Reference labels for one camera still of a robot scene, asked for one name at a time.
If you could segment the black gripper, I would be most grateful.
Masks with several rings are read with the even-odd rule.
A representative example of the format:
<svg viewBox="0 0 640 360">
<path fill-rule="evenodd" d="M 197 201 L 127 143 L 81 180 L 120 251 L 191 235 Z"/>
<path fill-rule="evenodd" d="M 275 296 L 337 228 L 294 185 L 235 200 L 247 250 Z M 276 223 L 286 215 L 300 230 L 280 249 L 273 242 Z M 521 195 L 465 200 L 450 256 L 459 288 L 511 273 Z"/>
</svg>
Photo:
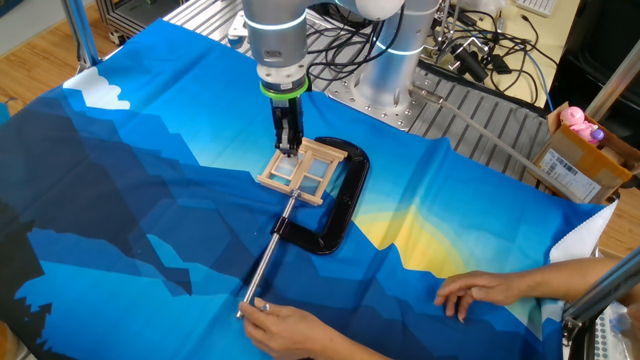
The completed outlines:
<svg viewBox="0 0 640 360">
<path fill-rule="evenodd" d="M 301 97 L 271 99 L 275 128 L 275 149 L 284 156 L 296 156 L 302 144 L 303 110 Z"/>
</svg>

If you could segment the person's left hand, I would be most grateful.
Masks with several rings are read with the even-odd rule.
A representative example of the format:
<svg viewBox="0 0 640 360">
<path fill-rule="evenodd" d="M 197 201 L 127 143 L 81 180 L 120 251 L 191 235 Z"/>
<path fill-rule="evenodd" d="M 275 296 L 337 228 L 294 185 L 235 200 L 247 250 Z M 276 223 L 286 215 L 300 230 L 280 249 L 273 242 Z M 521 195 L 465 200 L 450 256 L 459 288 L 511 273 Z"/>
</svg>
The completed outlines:
<svg viewBox="0 0 640 360">
<path fill-rule="evenodd" d="M 246 336 L 274 359 L 344 359 L 341 335 L 306 311 L 261 299 L 239 310 Z"/>
</svg>

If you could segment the person's right hand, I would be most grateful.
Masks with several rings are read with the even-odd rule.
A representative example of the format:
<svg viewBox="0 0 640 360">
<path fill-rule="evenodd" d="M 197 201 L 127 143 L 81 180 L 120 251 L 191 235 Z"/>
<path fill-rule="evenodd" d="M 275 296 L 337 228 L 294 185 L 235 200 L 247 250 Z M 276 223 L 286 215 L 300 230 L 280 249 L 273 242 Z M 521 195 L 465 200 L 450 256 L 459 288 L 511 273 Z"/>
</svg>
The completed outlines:
<svg viewBox="0 0 640 360">
<path fill-rule="evenodd" d="M 506 306 L 524 296 L 515 274 L 472 271 L 447 278 L 436 292 L 434 304 L 443 306 L 446 316 L 463 323 L 473 302 Z"/>
</svg>

